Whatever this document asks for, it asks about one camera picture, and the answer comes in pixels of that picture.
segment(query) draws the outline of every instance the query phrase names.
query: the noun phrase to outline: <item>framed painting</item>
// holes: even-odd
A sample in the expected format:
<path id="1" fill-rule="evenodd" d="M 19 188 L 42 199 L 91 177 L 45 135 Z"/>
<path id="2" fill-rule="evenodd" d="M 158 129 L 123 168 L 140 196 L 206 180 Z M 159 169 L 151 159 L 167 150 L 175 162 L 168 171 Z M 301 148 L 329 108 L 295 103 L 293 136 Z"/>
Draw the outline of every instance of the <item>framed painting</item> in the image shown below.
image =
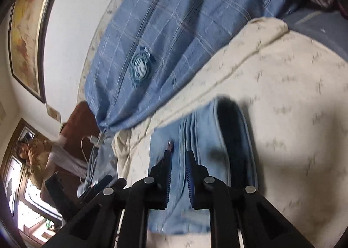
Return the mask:
<path id="1" fill-rule="evenodd" d="M 54 0 L 15 0 L 9 25 L 12 76 L 41 102 L 46 102 L 43 49 Z"/>

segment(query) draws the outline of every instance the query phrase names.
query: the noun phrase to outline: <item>silver screw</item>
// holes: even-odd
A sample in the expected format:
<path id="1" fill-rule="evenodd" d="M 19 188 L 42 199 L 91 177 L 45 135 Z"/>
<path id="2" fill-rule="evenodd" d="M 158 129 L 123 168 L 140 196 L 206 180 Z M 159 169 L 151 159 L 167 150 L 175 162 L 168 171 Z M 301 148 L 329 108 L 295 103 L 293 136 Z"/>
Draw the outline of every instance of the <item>silver screw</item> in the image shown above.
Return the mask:
<path id="1" fill-rule="evenodd" d="M 107 187 L 103 190 L 104 195 L 111 195 L 114 192 L 114 189 L 111 187 Z"/>
<path id="2" fill-rule="evenodd" d="M 214 183 L 215 182 L 215 178 L 212 177 L 212 176 L 207 176 L 206 178 L 204 178 L 204 182 L 208 183 L 208 184 Z"/>
<path id="3" fill-rule="evenodd" d="M 145 178 L 144 178 L 144 183 L 145 183 L 145 184 L 154 183 L 154 178 L 151 177 L 151 176 L 145 177 Z"/>
<path id="4" fill-rule="evenodd" d="M 248 194 L 253 194 L 256 192 L 256 188 L 254 186 L 248 185 L 247 187 L 245 187 L 245 191 Z"/>

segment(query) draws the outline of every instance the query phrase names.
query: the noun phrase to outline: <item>wall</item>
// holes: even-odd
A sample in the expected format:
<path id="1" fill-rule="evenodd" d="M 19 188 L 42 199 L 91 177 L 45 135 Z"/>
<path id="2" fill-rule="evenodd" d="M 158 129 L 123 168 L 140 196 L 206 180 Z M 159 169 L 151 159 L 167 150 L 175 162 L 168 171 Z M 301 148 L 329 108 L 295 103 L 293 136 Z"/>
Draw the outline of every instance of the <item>wall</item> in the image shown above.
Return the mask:
<path id="1" fill-rule="evenodd" d="M 15 130 L 19 120 L 19 106 L 13 93 L 11 85 L 11 74 L 7 68 L 7 54 L 6 54 L 6 21 L 0 25 L 0 101 L 5 109 L 6 117 L 0 125 L 0 164 L 5 154 L 7 144 Z"/>
<path id="2" fill-rule="evenodd" d="M 111 0 L 55 0 L 45 43 L 49 105 L 66 121 L 76 106 L 83 64 L 94 32 Z"/>

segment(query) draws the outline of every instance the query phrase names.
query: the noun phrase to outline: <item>blue plaid blanket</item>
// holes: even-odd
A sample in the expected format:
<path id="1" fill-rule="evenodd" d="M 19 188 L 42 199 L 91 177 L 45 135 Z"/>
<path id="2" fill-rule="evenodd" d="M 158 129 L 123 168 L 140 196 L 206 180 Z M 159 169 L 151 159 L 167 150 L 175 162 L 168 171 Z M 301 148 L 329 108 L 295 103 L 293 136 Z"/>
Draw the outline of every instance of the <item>blue plaid blanket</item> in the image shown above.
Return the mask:
<path id="1" fill-rule="evenodd" d="M 103 130 L 133 127 L 175 95 L 253 18 L 282 18 L 301 0 L 123 0 L 85 84 Z"/>

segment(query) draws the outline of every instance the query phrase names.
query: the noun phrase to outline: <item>person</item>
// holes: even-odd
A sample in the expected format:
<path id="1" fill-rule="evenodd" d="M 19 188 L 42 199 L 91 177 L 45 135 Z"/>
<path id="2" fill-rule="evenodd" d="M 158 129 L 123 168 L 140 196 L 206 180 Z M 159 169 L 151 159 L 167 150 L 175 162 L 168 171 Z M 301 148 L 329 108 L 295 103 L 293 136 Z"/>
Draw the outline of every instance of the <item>person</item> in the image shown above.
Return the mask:
<path id="1" fill-rule="evenodd" d="M 86 178 L 87 161 L 71 156 L 63 149 L 62 140 L 62 137 L 56 142 L 40 141 L 35 138 L 29 142 L 20 140 L 16 143 L 16 157 L 26 166 L 27 175 L 39 190 L 41 190 L 45 170 L 52 163 L 80 178 Z"/>

